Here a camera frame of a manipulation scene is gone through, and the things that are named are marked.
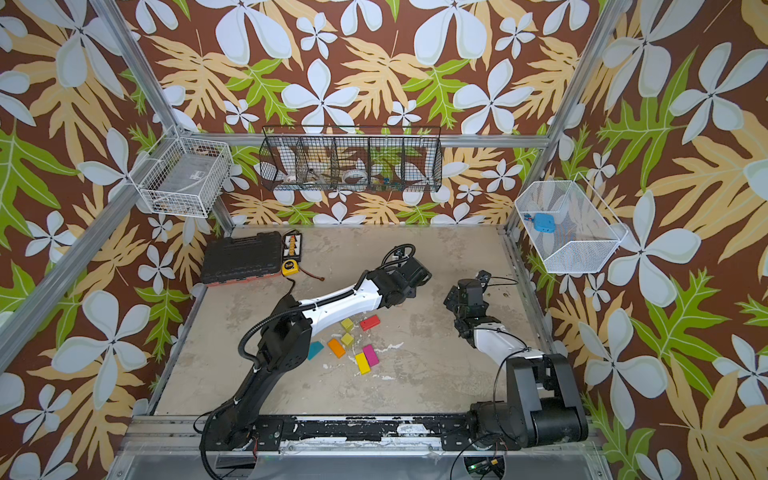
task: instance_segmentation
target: white wire basket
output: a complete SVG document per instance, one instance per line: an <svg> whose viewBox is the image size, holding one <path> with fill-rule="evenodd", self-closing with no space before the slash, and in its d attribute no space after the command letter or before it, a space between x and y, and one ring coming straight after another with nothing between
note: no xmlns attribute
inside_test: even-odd
<svg viewBox="0 0 768 480"><path fill-rule="evenodd" d="M155 214L207 218L230 176L232 151L219 141L175 137L170 142L156 157L150 155L155 164L134 185Z"/></svg>
<svg viewBox="0 0 768 480"><path fill-rule="evenodd" d="M597 273L627 236L628 229L587 182L593 198L599 199L616 223L609 225L581 186L572 180L546 180L531 184L516 200L515 207L534 248L548 273ZM536 230L537 214L554 218L554 232Z"/></svg>

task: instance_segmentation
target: beige work surface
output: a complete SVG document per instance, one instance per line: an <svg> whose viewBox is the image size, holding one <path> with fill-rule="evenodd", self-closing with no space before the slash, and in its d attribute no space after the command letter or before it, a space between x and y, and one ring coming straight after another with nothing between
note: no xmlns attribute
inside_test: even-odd
<svg viewBox="0 0 768 480"><path fill-rule="evenodd" d="M238 229L236 236L256 229ZM491 227L357 227L306 228L301 266L325 282L303 273L293 275L297 300L331 293L355 283L361 272L377 267L384 254L401 243L413 243L415 257L432 272L416 298L380 309L381 325L363 332L354 316L353 347L337 359L327 346L312 360L288 372L277 383L263 414L462 412L473 402L491 399L497 366L460 339L453 315L442 302L459 279L479 270L512 277L498 230ZM237 343L255 323L267 317L290 282L281 276L208 289L200 312L170 375L156 415L194 415L230 398L250 364L237 355ZM515 286L488 289L488 314L508 330L538 346ZM340 324L314 340L326 345L340 338ZM258 334L249 342L255 352ZM361 376L354 355L365 345L376 349L380 364ZM501 388L500 398L504 398Z"/></svg>

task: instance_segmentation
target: wall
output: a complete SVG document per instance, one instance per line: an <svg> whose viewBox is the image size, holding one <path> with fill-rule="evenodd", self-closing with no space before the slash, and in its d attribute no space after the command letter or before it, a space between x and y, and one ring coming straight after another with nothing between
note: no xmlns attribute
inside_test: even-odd
<svg viewBox="0 0 768 480"><path fill-rule="evenodd" d="M583 276L523 240L615 478L768 478L766 14L635 5L547 172L586 174L631 233Z"/></svg>
<svg viewBox="0 0 768 480"><path fill-rule="evenodd" d="M542 134L600 9L581 0L236 5L120 2L177 118L191 130L415 124L433 134L436 127L443 134ZM449 149L445 188L430 197L273 194L260 186L257 149L240 147L224 200L235 221L247 224L503 223L518 192L512 181L521 180L516 165L534 157L519 155Z"/></svg>
<svg viewBox="0 0 768 480"><path fill-rule="evenodd" d="M126 187L160 128L85 0L0 8L0 55L12 68L0 74L6 322ZM131 211L0 376L0 478L106 476L180 335L210 234L206 222Z"/></svg>

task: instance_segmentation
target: yellow cube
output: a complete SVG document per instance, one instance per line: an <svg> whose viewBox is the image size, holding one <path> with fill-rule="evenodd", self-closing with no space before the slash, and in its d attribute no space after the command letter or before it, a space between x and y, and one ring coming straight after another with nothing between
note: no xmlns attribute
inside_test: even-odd
<svg viewBox="0 0 768 480"><path fill-rule="evenodd" d="M341 326L344 327L344 330L347 332L351 332L353 328L355 328L355 324L352 323L352 320L350 319L344 319L341 321Z"/></svg>
<svg viewBox="0 0 768 480"><path fill-rule="evenodd" d="M365 375L371 371L371 367L368 365L368 359L366 358L365 353L358 353L355 355L355 360L357 360L357 368L360 369L360 373Z"/></svg>
<svg viewBox="0 0 768 480"><path fill-rule="evenodd" d="M349 348L350 345L352 345L355 342L355 337L349 335L348 333L345 333L343 337L341 337L341 343L346 345L346 348Z"/></svg>

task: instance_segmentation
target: toy block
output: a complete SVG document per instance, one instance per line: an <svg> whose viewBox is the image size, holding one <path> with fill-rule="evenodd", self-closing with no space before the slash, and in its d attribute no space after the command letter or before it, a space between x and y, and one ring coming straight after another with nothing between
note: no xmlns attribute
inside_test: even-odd
<svg viewBox="0 0 768 480"><path fill-rule="evenodd" d="M355 341L355 337L349 335L348 333L345 333L343 337L341 337L341 343L343 343L346 348L349 348L350 345L352 345Z"/></svg>
<svg viewBox="0 0 768 480"><path fill-rule="evenodd" d="M341 343L339 343L339 340L337 339L332 339L328 342L328 348L330 348L334 355L336 355L336 358L341 358L346 353L346 350L344 350L344 347L341 346Z"/></svg>
<svg viewBox="0 0 768 480"><path fill-rule="evenodd" d="M358 353L355 355L355 360L357 360L357 367L360 369L360 373L365 375L371 371L371 367L368 365L368 360L366 360L365 353Z"/></svg>
<svg viewBox="0 0 768 480"><path fill-rule="evenodd" d="M372 329L374 326L379 325L380 323L381 323L381 320L379 320L379 316L374 315L371 318L360 322L360 328L362 328L363 332L367 332L368 330Z"/></svg>
<svg viewBox="0 0 768 480"><path fill-rule="evenodd" d="M346 330L348 333L352 331L353 328L355 328L355 324L352 323L352 320L350 319L344 319L341 321L341 326L344 327L344 330Z"/></svg>
<svg viewBox="0 0 768 480"><path fill-rule="evenodd" d="M373 351L373 345L366 345L362 348L362 352L366 354L366 360L368 365L374 366L379 364L379 357L376 356L376 352Z"/></svg>
<svg viewBox="0 0 768 480"><path fill-rule="evenodd" d="M306 356L306 359L311 360L314 358L315 355L320 353L320 350L325 348L322 343L320 342L312 342L310 343L310 353Z"/></svg>

